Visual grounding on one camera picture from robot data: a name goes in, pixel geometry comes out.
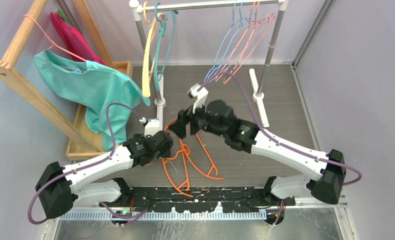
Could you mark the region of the pink hanger holding shirt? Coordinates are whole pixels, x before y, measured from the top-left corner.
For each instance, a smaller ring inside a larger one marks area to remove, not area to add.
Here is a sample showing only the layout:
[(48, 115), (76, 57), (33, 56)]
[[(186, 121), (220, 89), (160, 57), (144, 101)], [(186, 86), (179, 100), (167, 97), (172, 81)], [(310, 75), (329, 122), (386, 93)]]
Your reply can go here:
[(86, 62), (87, 61), (86, 59), (82, 58), (81, 56), (78, 56), (77, 54), (74, 54), (73, 52), (71, 52), (71, 51), (59, 46), (57, 43), (55, 43), (52, 40), (52, 38), (46, 33), (46, 31), (42, 28), (42, 26), (36, 21), (35, 18), (30, 16), (29, 14), (24, 14), (23, 17), (32, 20), (33, 23), (41, 30), (41, 32), (44, 34), (44, 36), (47, 38), (47, 40), (51, 43), (51, 46), (47, 50), (50, 50), (51, 48), (56, 47), (56, 48), (62, 50), (63, 52), (71, 55), (72, 57), (75, 57), (75, 58), (81, 60), (82, 62)]

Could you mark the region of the white metal clothes rack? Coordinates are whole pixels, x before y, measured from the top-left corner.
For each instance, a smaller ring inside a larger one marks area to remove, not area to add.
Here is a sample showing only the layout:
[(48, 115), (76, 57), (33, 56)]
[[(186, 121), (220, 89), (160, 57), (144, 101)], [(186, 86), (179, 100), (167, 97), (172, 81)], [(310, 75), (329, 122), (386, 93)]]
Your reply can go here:
[[(159, 7), (157, 8), (158, 13), (164, 13), (167, 17), (167, 30), (161, 41), (158, 58), (158, 69), (160, 70), (164, 63), (172, 32), (172, 17), (168, 17), (168, 13), (170, 11), (177, 10), (178, 15), (175, 33), (173, 36), (173, 42), (167, 64), (171, 62), (171, 56), (174, 56), (175, 63), (206, 65), (208, 69), (206, 75), (200, 79), (202, 83), (228, 83), (236, 73), (215, 73), (215, 68), (219, 66), (223, 55), (225, 55), (230, 38), (238, 30), (240, 18), (246, 18), (249, 16), (254, 1), (255, 0), (218, 0), (187, 2), (183, 0), (177, 4), (160, 3)], [(143, 56), (148, 31), (150, 29), (150, 25), (145, 22), (143, 17), (144, 2), (146, 1), (131, 0), (128, 3), (137, 27), (143, 49)], [(263, 13), (270, 13), (264, 8), (268, 2), (266, 0), (261, 0), (261, 3), (262, 5), (260, 6), (259, 10)], [(151, 22), (155, 17), (155, 4), (147, 4), (145, 9), (146, 17)], [(278, 6), (278, 11), (274, 12), (275, 20), (268, 33), (265, 35), (265, 37), (256, 47), (255, 52), (252, 54), (252, 56), (254, 54), (259, 54), (262, 48), (267, 49), (262, 74), (260, 77), (257, 77), (253, 68), (249, 69), (248, 71), (252, 87), (252, 100), (256, 103), (260, 123), (264, 128), (269, 127), (270, 123), (263, 102), (265, 97), (263, 87), (268, 77), (268, 71), (272, 63), (276, 41), (278, 39), (288, 2), (286, 0), (277, 0), (275, 4)], [(156, 22), (156, 32), (150, 49), (150, 66), (152, 65), (151, 61), (153, 58), (155, 58), (160, 28), (160, 23)], [(161, 90), (160, 92), (156, 92), (157, 97), (155, 100), (155, 105), (157, 107), (158, 116), (161, 116), (162, 109), (166, 103), (166, 100), (163, 96), (163, 79), (165, 77), (165, 73), (163, 75), (159, 75), (159, 77), (162, 77), (161, 81), (159, 82)]]

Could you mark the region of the beige plastic hanger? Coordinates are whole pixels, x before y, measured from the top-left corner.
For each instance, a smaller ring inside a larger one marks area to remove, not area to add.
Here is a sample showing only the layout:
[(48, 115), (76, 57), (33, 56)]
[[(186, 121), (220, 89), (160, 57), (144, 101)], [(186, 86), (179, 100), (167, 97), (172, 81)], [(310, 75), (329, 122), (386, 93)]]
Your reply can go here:
[(149, 98), (151, 96), (151, 76), (153, 74), (153, 70), (151, 67), (155, 66), (155, 58), (151, 61), (150, 65), (150, 51), (151, 51), (151, 44), (154, 40), (155, 33), (156, 33), (156, 24), (157, 21), (165, 20), (166, 16), (164, 13), (156, 13), (153, 21), (147, 19), (146, 15), (146, 7), (148, 2), (145, 1), (142, 7), (142, 13), (144, 20), (147, 24), (149, 24), (149, 31), (147, 34), (146, 42), (145, 42), (145, 49), (144, 49), (144, 57), (143, 57), (143, 66), (142, 66), (142, 94), (144, 97)]

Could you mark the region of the wooden clothes rack frame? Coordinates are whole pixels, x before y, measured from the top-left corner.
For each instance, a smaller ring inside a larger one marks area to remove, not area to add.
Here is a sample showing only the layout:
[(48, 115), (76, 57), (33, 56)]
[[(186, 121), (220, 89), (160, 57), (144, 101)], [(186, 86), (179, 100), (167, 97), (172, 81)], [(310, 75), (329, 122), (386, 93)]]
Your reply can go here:
[(14, 34), (2, 59), (0, 60), (0, 79), (14, 92), (21, 96), (70, 140), (77, 143), (88, 153), (98, 152), (99, 148), (81, 131), (74, 126), (33, 84), (29, 82), (17, 69), (16, 64), (24, 48), (38, 24), (36, 21), (41, 16), (47, 5), (46, 0), (34, 0), (19, 28)]

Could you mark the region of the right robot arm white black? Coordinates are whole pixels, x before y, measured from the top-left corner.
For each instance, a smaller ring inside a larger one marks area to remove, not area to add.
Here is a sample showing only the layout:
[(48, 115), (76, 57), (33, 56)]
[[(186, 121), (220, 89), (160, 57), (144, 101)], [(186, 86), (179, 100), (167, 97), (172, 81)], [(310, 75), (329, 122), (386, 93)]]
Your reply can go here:
[(224, 138), (226, 145), (237, 151), (276, 160), (300, 171), (290, 177), (271, 176), (263, 191), (264, 201), (271, 206), (289, 197), (312, 196), (331, 205), (339, 202), (346, 169), (341, 151), (317, 151), (273, 135), (256, 123), (238, 118), (232, 107), (223, 100), (214, 100), (207, 106), (192, 106), (179, 111), (177, 120), (169, 129), (179, 138), (199, 131)]

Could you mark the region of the pink wire hanger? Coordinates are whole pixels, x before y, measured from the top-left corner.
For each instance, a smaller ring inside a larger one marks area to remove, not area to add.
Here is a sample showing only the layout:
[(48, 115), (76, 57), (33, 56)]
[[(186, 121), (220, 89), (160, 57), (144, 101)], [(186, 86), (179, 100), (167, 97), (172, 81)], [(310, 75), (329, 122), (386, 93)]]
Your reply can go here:
[(240, 18), (239, 27), (230, 38), (225, 55), (215, 68), (215, 73), (237, 73), (256, 51), (275, 18), (273, 12), (263, 13), (260, 11), (261, 5), (260, 0), (255, 0), (252, 3), (249, 16)]
[(260, 11), (261, 5), (260, 0), (253, 2), (248, 22), (245, 25), (246, 29), (228, 56), (226, 63), (220, 68), (220, 72), (237, 73), (270, 30), (276, 15), (273, 12), (263, 13)]

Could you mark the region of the teal plastic hanger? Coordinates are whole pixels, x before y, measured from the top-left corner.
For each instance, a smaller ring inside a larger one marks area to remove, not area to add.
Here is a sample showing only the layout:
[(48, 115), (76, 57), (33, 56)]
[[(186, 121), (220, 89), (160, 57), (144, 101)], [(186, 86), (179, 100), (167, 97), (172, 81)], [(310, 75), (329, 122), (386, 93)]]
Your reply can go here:
[(155, 86), (155, 91), (156, 92), (160, 92), (161, 91), (161, 87), (159, 85), (160, 81), (162, 80), (162, 77), (159, 75), (163, 75), (165, 68), (166, 68), (166, 64), (171, 52), (171, 47), (173, 44), (173, 39), (174, 39), (174, 34), (175, 34), (175, 29), (176, 29), (176, 24), (177, 24), (177, 15), (179, 14), (177, 10), (171, 10), (168, 13), (168, 18), (171, 17), (172, 20), (172, 31), (171, 31), (171, 35), (169, 37), (169, 44), (167, 47), (167, 51), (166, 51), (166, 55), (165, 55), (165, 59), (164, 62), (162, 64), (161, 69), (158, 69), (158, 59), (159, 59), (159, 54), (160, 54), (160, 48), (161, 48), (161, 43), (162, 43), (162, 39), (166, 34), (167, 31), (167, 17), (165, 16), (164, 19), (160, 19), (157, 16), (158, 13), (158, 7), (160, 5), (160, 2), (157, 2), (155, 4), (155, 9), (154, 9), (154, 15), (156, 17), (157, 22), (160, 24), (160, 30), (159, 30), (159, 35), (158, 35), (158, 39), (157, 39), (157, 44), (156, 44), (156, 49), (155, 49), (155, 59), (154, 59), (154, 66), (152, 67), (153, 69), (153, 83)]

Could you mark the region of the teal t-shirt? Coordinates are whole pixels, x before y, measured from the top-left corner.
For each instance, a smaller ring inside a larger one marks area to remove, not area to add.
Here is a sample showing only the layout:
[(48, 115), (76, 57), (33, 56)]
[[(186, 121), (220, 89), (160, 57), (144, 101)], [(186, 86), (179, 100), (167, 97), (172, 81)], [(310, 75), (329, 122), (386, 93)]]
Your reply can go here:
[(59, 97), (86, 106), (85, 123), (101, 134), (103, 150), (127, 140), (132, 109), (150, 106), (141, 88), (126, 74), (95, 61), (78, 62), (44, 50), (34, 62), (46, 84)]

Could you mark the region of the red garment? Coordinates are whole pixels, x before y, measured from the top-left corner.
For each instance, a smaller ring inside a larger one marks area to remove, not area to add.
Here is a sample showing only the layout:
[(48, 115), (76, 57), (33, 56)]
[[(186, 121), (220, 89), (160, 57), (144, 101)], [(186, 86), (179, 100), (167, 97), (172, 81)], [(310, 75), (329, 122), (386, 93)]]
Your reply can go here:
[(93, 52), (85, 37), (75, 27), (69, 26), (56, 12), (51, 12), (49, 15), (56, 32), (65, 45), (65, 49), (74, 54), (71, 54), (74, 61), (93, 61), (104, 66), (106, 65), (106, 63)]

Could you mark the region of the wooden tray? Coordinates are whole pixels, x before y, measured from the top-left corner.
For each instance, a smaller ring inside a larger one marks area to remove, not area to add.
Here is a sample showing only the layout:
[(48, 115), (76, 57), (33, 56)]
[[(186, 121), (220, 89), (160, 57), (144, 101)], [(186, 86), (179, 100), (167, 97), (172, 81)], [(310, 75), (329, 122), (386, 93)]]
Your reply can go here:
[(90, 140), (96, 147), (97, 151), (86, 152), (78, 143), (73, 140), (68, 141), (65, 156), (71, 161), (84, 161), (91, 158), (105, 154), (103, 151), (103, 143), (101, 134), (94, 133), (91, 131), (85, 122), (86, 106), (79, 104), (73, 121), (73, 125)]

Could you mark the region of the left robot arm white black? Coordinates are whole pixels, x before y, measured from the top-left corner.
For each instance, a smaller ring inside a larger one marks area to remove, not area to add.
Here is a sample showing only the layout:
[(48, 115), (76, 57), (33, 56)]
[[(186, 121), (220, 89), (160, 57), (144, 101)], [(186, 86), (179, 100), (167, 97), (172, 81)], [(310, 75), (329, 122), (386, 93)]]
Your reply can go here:
[(115, 150), (84, 162), (65, 166), (57, 161), (50, 163), (35, 186), (45, 217), (61, 217), (74, 206), (128, 205), (132, 191), (125, 180), (120, 177), (106, 182), (98, 180), (164, 157), (173, 144), (172, 137), (165, 131), (152, 136), (135, 134)]

